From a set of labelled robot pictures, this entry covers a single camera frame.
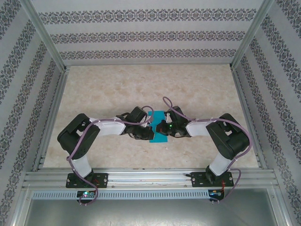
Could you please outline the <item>aluminium side rail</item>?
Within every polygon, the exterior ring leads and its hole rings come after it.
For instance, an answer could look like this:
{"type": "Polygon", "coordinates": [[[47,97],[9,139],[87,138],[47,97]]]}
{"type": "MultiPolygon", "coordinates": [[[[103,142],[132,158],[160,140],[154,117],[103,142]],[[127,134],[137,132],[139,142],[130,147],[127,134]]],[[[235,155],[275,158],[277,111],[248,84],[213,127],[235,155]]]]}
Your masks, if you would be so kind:
{"type": "Polygon", "coordinates": [[[258,140],[255,128],[253,126],[252,117],[251,117],[251,114],[248,109],[248,103],[245,99],[244,91],[240,85],[239,78],[237,76],[236,71],[231,69],[231,73],[232,73],[232,77],[233,77],[233,80],[234,80],[234,83],[235,83],[235,86],[237,89],[238,98],[241,103],[242,111],[243,111],[243,114],[245,117],[246,126],[247,126],[248,132],[249,132],[252,142],[253,142],[253,151],[254,151],[254,155],[257,160],[257,164],[262,170],[266,170],[266,169],[268,169],[268,166],[265,162],[265,159],[264,159],[264,156],[262,153],[262,149],[261,149],[261,145],[260,145],[260,141],[258,140]]]}
{"type": "Polygon", "coordinates": [[[38,149],[37,149],[36,155],[34,157],[33,165],[31,167],[30,171],[37,171],[39,169],[40,160],[41,160],[42,156],[47,152],[69,71],[70,71],[70,66],[67,66],[65,68],[65,71],[60,76],[60,79],[58,80],[58,83],[55,88],[55,92],[54,92],[54,95],[53,95],[53,98],[51,101],[51,105],[50,105],[50,108],[48,111],[48,115],[46,118],[46,124],[42,131],[42,136],[39,141],[38,149]]]}

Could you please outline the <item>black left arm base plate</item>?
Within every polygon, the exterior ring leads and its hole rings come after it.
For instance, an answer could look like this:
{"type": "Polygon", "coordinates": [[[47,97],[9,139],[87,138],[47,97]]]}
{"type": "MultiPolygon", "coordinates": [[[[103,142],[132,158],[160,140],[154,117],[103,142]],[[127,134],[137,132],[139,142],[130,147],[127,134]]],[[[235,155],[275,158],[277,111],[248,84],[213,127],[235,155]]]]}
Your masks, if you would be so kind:
{"type": "MultiPolygon", "coordinates": [[[[85,177],[85,180],[94,184],[97,188],[106,188],[108,174],[91,172],[85,177]]],[[[92,188],[92,186],[80,179],[75,173],[69,173],[66,180],[66,188],[92,188]]]]}

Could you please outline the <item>aluminium mounting rail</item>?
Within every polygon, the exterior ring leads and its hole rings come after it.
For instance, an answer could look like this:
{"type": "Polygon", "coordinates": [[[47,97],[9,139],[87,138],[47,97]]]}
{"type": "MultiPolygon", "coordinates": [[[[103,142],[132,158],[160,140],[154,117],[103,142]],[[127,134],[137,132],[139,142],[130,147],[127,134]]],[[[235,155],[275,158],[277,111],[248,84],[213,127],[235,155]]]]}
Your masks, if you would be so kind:
{"type": "MultiPolygon", "coordinates": [[[[121,190],[181,189],[191,188],[192,172],[202,169],[106,169],[96,168],[95,173],[107,173],[107,188],[121,190]]],[[[68,174],[68,168],[44,168],[36,172],[27,172],[22,189],[62,190],[68,174]]],[[[260,168],[242,168],[241,173],[232,171],[233,179],[238,179],[237,189],[242,188],[278,188],[279,182],[274,170],[260,168]]]]}

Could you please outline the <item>blue paper sheet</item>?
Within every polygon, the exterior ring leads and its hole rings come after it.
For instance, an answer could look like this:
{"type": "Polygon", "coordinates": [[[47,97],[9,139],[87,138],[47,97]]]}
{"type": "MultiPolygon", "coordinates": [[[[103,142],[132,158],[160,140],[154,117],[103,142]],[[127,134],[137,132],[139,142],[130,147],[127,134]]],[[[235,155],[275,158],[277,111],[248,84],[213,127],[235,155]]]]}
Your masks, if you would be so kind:
{"type": "MultiPolygon", "coordinates": [[[[154,111],[153,121],[151,122],[150,126],[155,127],[165,119],[164,111],[154,111]]],[[[168,138],[158,132],[155,134],[155,138],[150,143],[167,143],[168,138]]]]}

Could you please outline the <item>grey metal sheet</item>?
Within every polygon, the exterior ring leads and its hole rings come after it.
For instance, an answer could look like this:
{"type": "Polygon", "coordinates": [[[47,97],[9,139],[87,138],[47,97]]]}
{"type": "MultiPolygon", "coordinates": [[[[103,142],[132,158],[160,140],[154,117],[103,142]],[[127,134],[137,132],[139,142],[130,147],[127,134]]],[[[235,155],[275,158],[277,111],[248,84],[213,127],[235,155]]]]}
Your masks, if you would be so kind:
{"type": "Polygon", "coordinates": [[[282,226],[269,205],[205,200],[32,201],[25,226],[282,226]]]}

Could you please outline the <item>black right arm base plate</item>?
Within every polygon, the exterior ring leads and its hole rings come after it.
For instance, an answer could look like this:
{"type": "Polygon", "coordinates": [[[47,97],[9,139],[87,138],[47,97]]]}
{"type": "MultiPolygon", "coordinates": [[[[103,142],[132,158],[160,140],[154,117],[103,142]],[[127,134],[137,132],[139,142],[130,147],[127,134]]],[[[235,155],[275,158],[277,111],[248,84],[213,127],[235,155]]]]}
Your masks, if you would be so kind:
{"type": "Polygon", "coordinates": [[[224,172],[220,176],[213,176],[213,183],[206,177],[205,172],[192,172],[191,174],[192,187],[233,187],[234,181],[232,173],[229,171],[224,172]]]}

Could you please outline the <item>aluminium frame post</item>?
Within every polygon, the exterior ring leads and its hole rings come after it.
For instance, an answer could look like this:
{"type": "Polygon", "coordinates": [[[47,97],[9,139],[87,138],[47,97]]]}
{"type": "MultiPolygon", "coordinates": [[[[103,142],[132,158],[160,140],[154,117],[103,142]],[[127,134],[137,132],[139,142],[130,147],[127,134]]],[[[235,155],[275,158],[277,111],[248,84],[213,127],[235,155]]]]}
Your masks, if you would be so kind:
{"type": "Polygon", "coordinates": [[[260,27],[263,19],[265,18],[266,14],[270,10],[272,4],[275,0],[263,0],[261,6],[259,7],[250,27],[248,28],[240,46],[238,47],[233,60],[230,63],[230,68],[233,71],[237,65],[239,64],[241,58],[243,57],[244,53],[246,52],[249,44],[251,43],[252,39],[254,38],[257,30],[260,27]]]}
{"type": "Polygon", "coordinates": [[[56,65],[59,67],[61,71],[69,72],[70,67],[66,66],[63,62],[63,59],[55,47],[53,40],[50,37],[50,34],[46,30],[38,12],[36,11],[33,3],[31,0],[19,0],[24,11],[26,12],[27,16],[31,20],[33,26],[35,27],[36,31],[38,32],[41,40],[44,42],[45,46],[47,47],[48,51],[51,54],[51,57],[54,59],[56,65]]]}

